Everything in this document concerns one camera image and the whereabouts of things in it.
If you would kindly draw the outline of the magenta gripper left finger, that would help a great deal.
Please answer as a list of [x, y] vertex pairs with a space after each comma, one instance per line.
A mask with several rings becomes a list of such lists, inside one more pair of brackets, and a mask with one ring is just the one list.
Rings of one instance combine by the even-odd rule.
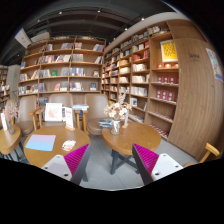
[[79, 185], [84, 177], [89, 157], [90, 145], [86, 144], [66, 156], [54, 156], [42, 169]]

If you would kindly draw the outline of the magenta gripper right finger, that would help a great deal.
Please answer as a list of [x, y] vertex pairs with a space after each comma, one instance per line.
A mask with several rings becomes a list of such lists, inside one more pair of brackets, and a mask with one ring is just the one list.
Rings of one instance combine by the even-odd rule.
[[168, 154], [158, 155], [136, 143], [132, 145], [132, 153], [145, 185], [182, 169], [182, 166]]

